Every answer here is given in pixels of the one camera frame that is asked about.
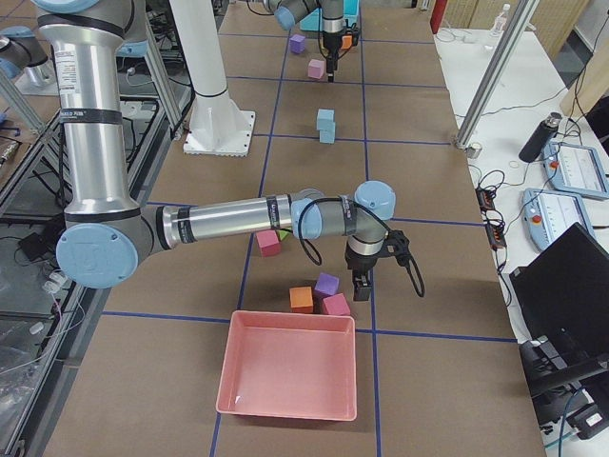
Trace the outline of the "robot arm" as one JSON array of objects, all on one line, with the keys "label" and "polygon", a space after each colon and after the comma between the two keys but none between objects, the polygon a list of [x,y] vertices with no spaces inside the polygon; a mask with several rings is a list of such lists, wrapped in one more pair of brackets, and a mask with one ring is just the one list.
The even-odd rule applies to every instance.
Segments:
[{"label": "robot arm", "polygon": [[291,30],[309,14],[317,12],[318,48],[325,60],[327,80],[334,82],[340,60],[357,47],[361,30],[344,15],[344,2],[339,0],[264,0],[265,10],[273,15],[284,30]]},{"label": "robot arm", "polygon": [[56,246],[60,269],[88,288],[112,288],[149,256],[203,239],[283,229],[309,259],[321,263],[313,241],[345,238],[354,297],[369,298],[371,270],[392,257],[417,294],[425,288],[406,236],[388,223],[394,190],[380,181],[350,196],[315,189],[203,207],[144,207],[130,195],[116,59],[124,45],[146,42],[141,1],[40,1],[40,30],[54,51],[60,122],[69,157],[72,198]]}]

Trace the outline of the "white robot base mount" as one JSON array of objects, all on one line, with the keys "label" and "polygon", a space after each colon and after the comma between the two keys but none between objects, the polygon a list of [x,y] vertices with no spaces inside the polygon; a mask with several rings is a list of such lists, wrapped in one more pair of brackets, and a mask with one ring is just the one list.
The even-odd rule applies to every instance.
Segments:
[{"label": "white robot base mount", "polygon": [[211,3],[169,4],[195,94],[184,152],[246,156],[256,113],[239,109],[229,94]]}]

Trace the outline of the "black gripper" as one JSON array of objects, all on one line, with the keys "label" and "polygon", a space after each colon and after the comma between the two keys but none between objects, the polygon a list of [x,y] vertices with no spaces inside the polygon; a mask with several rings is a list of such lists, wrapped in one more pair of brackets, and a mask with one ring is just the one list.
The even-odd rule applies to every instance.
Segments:
[{"label": "black gripper", "polygon": [[371,296],[369,271],[382,258],[393,257],[400,267],[410,270],[410,241],[401,230],[392,229],[378,242],[367,243],[356,236],[347,238],[344,258],[352,273],[353,300],[366,302]]},{"label": "black gripper", "polygon": [[[318,46],[321,56],[326,58],[327,81],[333,83],[338,69],[338,58],[358,46],[361,29],[358,23],[349,26],[343,19],[324,19],[324,24],[320,26],[319,32],[321,39],[318,41]],[[349,50],[341,50],[342,37],[345,34],[353,36],[353,46]]]}]

